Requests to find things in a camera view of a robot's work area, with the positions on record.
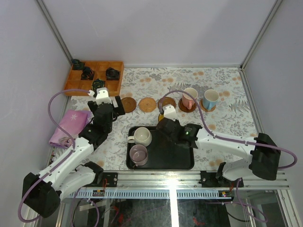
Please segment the pink mug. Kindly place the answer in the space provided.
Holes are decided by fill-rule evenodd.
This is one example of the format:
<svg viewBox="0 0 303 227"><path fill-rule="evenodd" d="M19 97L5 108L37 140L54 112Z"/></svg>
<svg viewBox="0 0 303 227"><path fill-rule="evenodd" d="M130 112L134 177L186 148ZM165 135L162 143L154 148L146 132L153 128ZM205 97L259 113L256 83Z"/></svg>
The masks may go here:
<svg viewBox="0 0 303 227"><path fill-rule="evenodd" d="M195 100L198 97L198 92L191 87L184 89L184 94L182 96L182 104L188 110L191 110L195 104Z"/></svg>

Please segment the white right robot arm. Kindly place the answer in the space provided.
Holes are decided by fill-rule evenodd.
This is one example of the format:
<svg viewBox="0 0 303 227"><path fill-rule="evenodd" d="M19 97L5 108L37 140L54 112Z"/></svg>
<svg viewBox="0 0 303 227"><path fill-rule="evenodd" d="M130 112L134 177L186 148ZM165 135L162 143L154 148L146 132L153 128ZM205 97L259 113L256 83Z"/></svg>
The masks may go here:
<svg viewBox="0 0 303 227"><path fill-rule="evenodd" d="M167 118L163 118L156 129L179 146L214 149L238 156L238 161L220 164L216 174L216 182L220 186L228 186L232 181L251 175L263 180L276 180L281 152L267 134L246 138L223 133L212 135L200 125L189 123L182 126L178 120Z"/></svg>

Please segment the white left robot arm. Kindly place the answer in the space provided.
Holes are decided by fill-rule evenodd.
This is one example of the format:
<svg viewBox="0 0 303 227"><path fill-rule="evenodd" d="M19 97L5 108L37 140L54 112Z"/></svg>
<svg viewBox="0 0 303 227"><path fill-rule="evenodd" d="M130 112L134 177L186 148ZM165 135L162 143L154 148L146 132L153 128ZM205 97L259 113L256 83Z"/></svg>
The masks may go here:
<svg viewBox="0 0 303 227"><path fill-rule="evenodd" d="M125 114L121 98L116 96L115 100L117 106L113 105L107 92L103 91L95 101L88 102L94 116L92 121L52 164L36 175L26 175L18 210L26 204L41 217L47 218L72 192L85 185L97 187L103 183L103 169L93 162L88 162L75 173L72 170L107 139L112 131L112 123Z"/></svg>

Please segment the yellow enamel mug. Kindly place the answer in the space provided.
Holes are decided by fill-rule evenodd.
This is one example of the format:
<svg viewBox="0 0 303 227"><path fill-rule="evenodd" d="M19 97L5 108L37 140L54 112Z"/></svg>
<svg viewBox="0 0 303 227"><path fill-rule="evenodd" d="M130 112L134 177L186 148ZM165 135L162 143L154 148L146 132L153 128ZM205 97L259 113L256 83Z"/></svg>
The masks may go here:
<svg viewBox="0 0 303 227"><path fill-rule="evenodd" d="M164 118L164 115L163 114L159 114L158 121L160 122L163 118Z"/></svg>

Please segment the woven rattan coaster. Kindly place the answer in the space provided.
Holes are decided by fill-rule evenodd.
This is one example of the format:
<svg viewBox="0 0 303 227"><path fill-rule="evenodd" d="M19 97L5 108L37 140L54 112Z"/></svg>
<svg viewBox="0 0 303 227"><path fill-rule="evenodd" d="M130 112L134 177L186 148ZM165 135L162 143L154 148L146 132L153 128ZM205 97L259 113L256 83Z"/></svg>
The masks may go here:
<svg viewBox="0 0 303 227"><path fill-rule="evenodd" d="M203 106L203 100L202 100L202 99L200 99L199 104L200 104L201 109L202 109L204 112L212 112L212 111L214 111L214 110L216 109L216 106L214 106L214 107L211 108L210 110L207 110L206 108L204 108L204 106Z"/></svg>
<svg viewBox="0 0 303 227"><path fill-rule="evenodd" d="M150 113L157 107L156 101L151 97L145 97L139 102L139 108L144 113Z"/></svg>

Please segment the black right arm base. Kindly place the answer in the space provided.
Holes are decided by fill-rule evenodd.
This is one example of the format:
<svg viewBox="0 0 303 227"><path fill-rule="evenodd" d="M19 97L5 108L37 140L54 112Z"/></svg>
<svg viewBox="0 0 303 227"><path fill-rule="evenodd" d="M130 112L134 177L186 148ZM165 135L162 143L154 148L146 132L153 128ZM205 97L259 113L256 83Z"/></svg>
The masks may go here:
<svg viewBox="0 0 303 227"><path fill-rule="evenodd" d="M198 181L199 184L202 185L202 187L205 188L223 188L228 187L231 188L231 186L236 187L237 180L231 181L223 177L223 174L221 171L215 172L208 172L208 171L201 171L200 172L200 180Z"/></svg>

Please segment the light blue mug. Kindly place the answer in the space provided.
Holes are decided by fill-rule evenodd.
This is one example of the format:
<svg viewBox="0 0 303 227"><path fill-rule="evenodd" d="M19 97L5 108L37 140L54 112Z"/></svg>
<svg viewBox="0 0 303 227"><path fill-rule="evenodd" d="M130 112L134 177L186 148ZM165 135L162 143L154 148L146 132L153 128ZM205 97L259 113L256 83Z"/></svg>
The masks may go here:
<svg viewBox="0 0 303 227"><path fill-rule="evenodd" d="M214 108L219 100L219 93L216 90L209 89L206 90L203 97L203 107L210 111L212 108Z"/></svg>

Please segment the dark wooden coaster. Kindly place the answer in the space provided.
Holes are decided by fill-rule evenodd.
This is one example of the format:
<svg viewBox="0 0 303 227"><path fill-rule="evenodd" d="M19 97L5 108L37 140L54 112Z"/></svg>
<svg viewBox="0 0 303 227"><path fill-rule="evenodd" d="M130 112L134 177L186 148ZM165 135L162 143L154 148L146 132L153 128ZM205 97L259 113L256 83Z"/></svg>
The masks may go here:
<svg viewBox="0 0 303 227"><path fill-rule="evenodd" d="M182 99L179 100L178 102L178 107L181 111L185 112L185 113L191 113L193 111L195 111L196 109L196 104L194 104L191 109L187 109L184 105L183 105L183 102L182 102Z"/></svg>
<svg viewBox="0 0 303 227"><path fill-rule="evenodd" d="M164 113L163 107L165 107L167 105L172 105L174 108L176 108L176 102L171 97L163 97L158 101L158 109L161 114Z"/></svg>
<svg viewBox="0 0 303 227"><path fill-rule="evenodd" d="M125 113L131 113L136 109L136 101L132 97L121 99Z"/></svg>

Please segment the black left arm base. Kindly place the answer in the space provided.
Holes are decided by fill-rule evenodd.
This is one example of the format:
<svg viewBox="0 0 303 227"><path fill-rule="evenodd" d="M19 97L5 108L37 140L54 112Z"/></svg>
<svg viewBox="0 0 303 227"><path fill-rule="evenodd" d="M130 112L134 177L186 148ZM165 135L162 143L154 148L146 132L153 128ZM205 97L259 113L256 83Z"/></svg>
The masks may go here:
<svg viewBox="0 0 303 227"><path fill-rule="evenodd" d="M93 185L101 188L113 188L117 187L117 181L118 173L105 172L98 174L97 181Z"/></svg>

